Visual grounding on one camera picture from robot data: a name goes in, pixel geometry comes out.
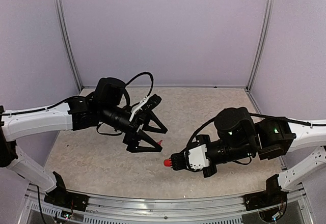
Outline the red round charging case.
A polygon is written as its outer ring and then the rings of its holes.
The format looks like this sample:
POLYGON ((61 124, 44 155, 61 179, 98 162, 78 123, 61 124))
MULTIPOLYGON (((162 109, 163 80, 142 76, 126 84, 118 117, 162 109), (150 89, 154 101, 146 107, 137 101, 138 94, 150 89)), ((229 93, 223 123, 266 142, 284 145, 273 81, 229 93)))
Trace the red round charging case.
POLYGON ((165 159, 164 160, 164 166, 166 167, 172 167, 172 160, 169 158, 169 159, 165 159))

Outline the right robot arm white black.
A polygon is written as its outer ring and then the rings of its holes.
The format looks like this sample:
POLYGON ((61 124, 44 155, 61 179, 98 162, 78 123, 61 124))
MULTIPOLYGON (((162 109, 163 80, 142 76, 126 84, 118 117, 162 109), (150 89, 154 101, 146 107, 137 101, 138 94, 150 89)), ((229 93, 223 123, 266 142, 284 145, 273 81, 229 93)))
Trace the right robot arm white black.
POLYGON ((280 190, 292 190, 325 167, 324 120, 304 122, 253 114, 245 107, 230 107, 198 128, 183 154, 187 170, 202 171, 210 177, 217 172, 218 164, 255 156, 270 160, 307 147, 315 147, 315 150, 295 166, 277 174, 276 186, 261 193, 261 202, 270 206, 280 198, 280 190))

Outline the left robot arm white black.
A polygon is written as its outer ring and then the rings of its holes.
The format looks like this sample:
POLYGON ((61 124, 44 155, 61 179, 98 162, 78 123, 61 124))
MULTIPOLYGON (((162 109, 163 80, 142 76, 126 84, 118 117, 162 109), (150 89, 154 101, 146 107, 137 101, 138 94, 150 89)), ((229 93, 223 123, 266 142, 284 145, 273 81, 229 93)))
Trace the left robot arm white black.
POLYGON ((105 124, 116 135, 124 135, 123 143, 131 153, 161 152, 162 146, 147 133, 167 133, 166 126, 153 110, 161 97, 147 94, 135 105, 130 104, 127 83, 101 78, 87 96, 72 96, 56 104, 25 110, 1 109, 1 167, 16 172, 51 195, 60 206, 71 202, 62 177, 49 172, 27 156, 17 139, 51 131, 77 131, 105 124))

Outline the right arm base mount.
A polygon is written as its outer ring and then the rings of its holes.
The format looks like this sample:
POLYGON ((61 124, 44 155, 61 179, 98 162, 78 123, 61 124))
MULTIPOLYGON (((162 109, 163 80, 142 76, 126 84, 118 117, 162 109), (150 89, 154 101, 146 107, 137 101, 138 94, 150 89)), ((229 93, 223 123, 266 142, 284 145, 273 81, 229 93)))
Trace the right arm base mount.
POLYGON ((284 216, 287 210, 288 192, 282 191, 278 177, 279 174, 275 174, 268 178, 265 190, 243 196, 247 211, 265 208, 262 212, 258 212, 259 217, 265 223, 276 223, 284 216))

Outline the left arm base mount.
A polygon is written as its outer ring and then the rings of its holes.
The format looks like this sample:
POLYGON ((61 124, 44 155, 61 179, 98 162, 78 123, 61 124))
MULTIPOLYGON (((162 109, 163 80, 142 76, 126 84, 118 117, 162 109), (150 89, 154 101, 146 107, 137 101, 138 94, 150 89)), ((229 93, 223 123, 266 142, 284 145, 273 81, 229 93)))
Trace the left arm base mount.
POLYGON ((85 212, 89 202, 89 196, 68 191, 62 177, 56 172, 53 172, 53 174, 56 179, 56 185, 52 191, 46 192, 44 201, 55 206, 85 212))

